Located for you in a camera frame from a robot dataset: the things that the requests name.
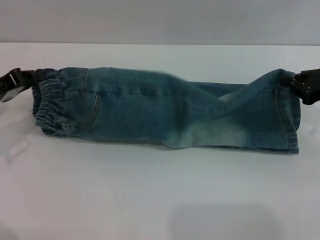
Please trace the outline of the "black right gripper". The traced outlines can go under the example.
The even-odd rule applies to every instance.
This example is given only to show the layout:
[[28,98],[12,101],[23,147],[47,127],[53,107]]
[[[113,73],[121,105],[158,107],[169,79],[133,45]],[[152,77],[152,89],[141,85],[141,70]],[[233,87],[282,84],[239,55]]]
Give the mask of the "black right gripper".
[[303,104],[313,105],[320,100],[320,69],[301,71],[290,84],[293,88],[303,88]]

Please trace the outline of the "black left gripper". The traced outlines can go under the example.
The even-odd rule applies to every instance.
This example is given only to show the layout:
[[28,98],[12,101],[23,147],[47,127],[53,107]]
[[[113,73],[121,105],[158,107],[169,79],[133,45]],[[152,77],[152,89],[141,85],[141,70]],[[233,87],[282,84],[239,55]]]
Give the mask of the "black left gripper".
[[38,86],[47,79],[49,68],[21,70],[15,68],[0,78],[0,101],[8,102],[15,98],[24,88]]

